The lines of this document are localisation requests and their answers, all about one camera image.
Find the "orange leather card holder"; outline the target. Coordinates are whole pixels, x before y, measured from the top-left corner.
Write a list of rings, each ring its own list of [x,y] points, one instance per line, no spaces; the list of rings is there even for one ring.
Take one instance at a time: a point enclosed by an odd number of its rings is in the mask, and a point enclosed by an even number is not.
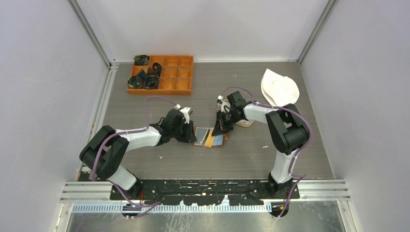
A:
[[[212,128],[204,127],[194,127],[194,135],[196,137],[196,142],[192,142],[193,146],[214,148],[223,147],[225,143],[229,140],[229,134],[223,135],[212,135]]]

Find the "gold card black stripe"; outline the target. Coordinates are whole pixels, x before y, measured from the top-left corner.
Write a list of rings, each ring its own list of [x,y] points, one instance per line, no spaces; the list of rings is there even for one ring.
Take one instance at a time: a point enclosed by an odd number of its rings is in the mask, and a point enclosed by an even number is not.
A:
[[[209,129],[205,138],[204,146],[211,148],[215,141],[215,136],[213,136],[213,129]]]

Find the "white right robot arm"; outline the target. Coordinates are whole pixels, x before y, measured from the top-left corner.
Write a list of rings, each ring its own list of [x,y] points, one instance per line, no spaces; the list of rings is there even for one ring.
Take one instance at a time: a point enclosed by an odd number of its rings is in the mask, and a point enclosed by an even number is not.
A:
[[[219,95],[217,105],[220,109],[217,110],[212,136],[229,133],[241,120],[253,120],[268,126],[277,154],[266,187],[273,198],[281,198],[292,185],[297,156],[310,141],[310,127],[306,120],[294,104],[280,107],[248,102],[238,91],[228,95],[227,101]]]

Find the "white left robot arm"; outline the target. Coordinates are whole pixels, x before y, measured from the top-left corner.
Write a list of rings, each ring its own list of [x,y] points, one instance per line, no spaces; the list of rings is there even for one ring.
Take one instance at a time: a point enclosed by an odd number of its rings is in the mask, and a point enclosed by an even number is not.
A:
[[[124,196],[134,200],[139,197],[142,187],[139,178],[121,166],[125,153],[160,146],[171,139],[181,143],[195,142],[191,114],[189,107],[172,109],[158,123],[143,129],[115,130],[103,126],[80,152],[79,159],[94,172],[94,176],[114,183]]]

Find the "beige oval tray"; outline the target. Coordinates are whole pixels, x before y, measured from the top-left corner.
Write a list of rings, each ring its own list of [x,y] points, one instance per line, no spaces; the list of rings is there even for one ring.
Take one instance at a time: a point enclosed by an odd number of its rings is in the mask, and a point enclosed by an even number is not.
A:
[[[222,100],[222,103],[220,104],[220,106],[218,107],[218,111],[224,112],[224,113],[228,113],[231,109],[231,105],[229,103],[228,100]],[[253,124],[253,120],[245,120],[242,119],[238,122],[236,122],[235,124],[244,128],[250,127]]]

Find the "orange wooden compartment organizer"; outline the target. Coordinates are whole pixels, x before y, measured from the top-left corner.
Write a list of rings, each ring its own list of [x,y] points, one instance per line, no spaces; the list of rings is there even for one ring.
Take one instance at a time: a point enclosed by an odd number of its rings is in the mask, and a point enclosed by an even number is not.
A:
[[[144,70],[148,76],[151,74],[151,66],[154,62],[162,65],[160,83],[158,89],[132,89],[128,87],[130,95],[177,95],[190,96],[193,77],[194,57],[192,55],[148,55],[147,66],[135,66],[133,64],[130,77]]]

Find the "black rolled belt lower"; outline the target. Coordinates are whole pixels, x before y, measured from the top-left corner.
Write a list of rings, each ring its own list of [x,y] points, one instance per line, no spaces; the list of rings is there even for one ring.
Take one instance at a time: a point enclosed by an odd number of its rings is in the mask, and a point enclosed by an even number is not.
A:
[[[149,75],[144,80],[145,89],[158,89],[160,77],[158,75]]]

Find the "black rolled belt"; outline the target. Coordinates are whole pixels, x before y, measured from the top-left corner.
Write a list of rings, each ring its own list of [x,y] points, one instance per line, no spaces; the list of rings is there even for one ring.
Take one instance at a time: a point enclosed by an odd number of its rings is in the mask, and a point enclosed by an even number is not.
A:
[[[154,62],[151,66],[151,74],[160,76],[162,72],[162,65],[158,62]]]
[[[158,75],[149,75],[144,80],[145,89],[158,89],[160,77]]]

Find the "white bucket hat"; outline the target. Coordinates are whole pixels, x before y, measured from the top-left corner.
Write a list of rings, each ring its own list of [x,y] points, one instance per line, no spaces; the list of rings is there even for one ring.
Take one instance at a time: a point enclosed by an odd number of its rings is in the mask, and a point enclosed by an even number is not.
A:
[[[296,82],[270,69],[266,69],[261,79],[261,92],[272,106],[295,104],[300,96]]]

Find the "black rolled belt centre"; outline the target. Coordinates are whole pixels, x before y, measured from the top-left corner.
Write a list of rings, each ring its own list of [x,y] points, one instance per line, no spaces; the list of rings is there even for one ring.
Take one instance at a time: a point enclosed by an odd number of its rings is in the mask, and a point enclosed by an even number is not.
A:
[[[151,66],[151,74],[160,76],[162,72],[162,65],[158,62],[154,62]]]

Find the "dark rolled belt top-left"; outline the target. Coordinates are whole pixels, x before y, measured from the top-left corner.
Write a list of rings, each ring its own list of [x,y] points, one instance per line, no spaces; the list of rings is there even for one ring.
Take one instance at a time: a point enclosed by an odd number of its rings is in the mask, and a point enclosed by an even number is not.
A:
[[[135,66],[147,66],[149,64],[148,55],[136,55],[133,60]]]

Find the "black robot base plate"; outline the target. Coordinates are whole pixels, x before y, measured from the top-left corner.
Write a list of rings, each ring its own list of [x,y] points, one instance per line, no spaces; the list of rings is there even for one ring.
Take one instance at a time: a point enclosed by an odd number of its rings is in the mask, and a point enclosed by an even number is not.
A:
[[[297,187],[289,186],[274,192],[264,179],[146,179],[141,180],[138,189],[138,194],[127,197],[142,200],[145,204],[161,202],[163,205],[221,205],[224,199],[230,206],[262,205],[264,201],[300,197]]]

